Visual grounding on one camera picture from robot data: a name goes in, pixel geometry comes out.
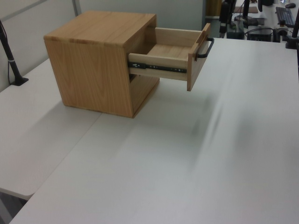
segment white table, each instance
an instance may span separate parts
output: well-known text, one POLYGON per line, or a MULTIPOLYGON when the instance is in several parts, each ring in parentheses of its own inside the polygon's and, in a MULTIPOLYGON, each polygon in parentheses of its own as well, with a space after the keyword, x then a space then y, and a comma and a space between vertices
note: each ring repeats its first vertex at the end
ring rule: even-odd
POLYGON ((0 192, 28 200, 99 117, 63 105, 50 61, 0 93, 0 192))
POLYGON ((296 51, 216 39, 191 92, 102 114, 11 224, 294 224, 298 133, 296 51))

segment wood grain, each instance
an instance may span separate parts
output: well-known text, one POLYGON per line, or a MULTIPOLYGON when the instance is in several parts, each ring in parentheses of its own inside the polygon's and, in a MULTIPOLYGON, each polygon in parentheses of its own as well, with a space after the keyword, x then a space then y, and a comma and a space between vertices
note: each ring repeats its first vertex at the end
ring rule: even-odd
POLYGON ((168 29, 168 28, 146 28, 146 41, 157 44, 192 47, 201 31, 168 29))
POLYGON ((187 59, 157 56, 156 54, 142 55, 131 53, 128 55, 128 60, 130 62, 140 62, 145 64, 187 69, 187 59))
POLYGON ((195 60, 195 58, 197 57, 197 54, 204 54, 208 49, 206 39, 210 35, 210 32, 211 24, 207 23, 198 37, 198 40, 188 53, 187 91, 192 90, 200 70, 206 61, 206 58, 198 58, 197 60, 195 60))
POLYGON ((222 0, 208 0, 206 1, 206 15, 220 16, 222 0))
POLYGON ((89 11, 46 35, 63 103, 134 117, 159 78, 130 80, 127 53, 148 53, 145 28, 156 24, 154 14, 89 11))
POLYGON ((65 105, 133 116, 124 49, 47 40, 45 44, 65 105))
POLYGON ((155 14, 88 11, 47 34, 45 40, 126 47, 147 26, 155 26, 155 14))
POLYGON ((156 77, 136 76, 130 83, 133 111, 136 114, 152 89, 159 83, 156 77))

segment gray wall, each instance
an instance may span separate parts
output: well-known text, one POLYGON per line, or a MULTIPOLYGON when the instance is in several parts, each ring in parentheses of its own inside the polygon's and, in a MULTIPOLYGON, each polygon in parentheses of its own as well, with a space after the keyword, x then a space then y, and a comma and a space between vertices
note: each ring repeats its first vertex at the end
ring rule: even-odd
MULTIPOLYGON (((78 13, 87 10, 155 13, 159 27, 201 30, 205 25, 205 5, 206 0, 46 0, 2 23, 23 76, 48 58, 43 36, 73 19, 75 9, 78 13)), ((0 91, 7 87, 7 57, 0 46, 0 91)))
POLYGON ((157 14, 159 27, 201 30, 206 0, 76 0, 87 10, 157 14))
MULTIPOLYGON (((8 43, 22 76, 48 58, 43 36, 74 17, 72 0, 47 0, 2 21, 8 36, 8 43)), ((6 87, 8 87, 7 57, 0 45, 0 91, 6 87)))

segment cabinet side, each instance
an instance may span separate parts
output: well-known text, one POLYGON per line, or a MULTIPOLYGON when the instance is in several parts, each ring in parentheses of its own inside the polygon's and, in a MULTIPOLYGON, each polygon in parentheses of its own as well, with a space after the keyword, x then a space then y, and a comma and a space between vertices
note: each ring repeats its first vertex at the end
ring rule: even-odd
POLYGON ((46 39, 45 45, 66 106, 133 117, 123 48, 46 39))

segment drawer slide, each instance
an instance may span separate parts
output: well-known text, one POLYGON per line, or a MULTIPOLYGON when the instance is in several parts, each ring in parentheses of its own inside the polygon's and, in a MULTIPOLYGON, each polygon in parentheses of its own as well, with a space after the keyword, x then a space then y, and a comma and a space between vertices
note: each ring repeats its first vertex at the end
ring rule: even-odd
POLYGON ((155 70, 162 70, 162 71, 172 71, 172 72, 180 72, 180 73, 187 73, 187 69, 182 68, 172 68, 172 67, 165 67, 165 66, 158 66, 158 65, 151 65, 139 62, 128 62, 129 68, 136 68, 136 69, 155 69, 155 70))

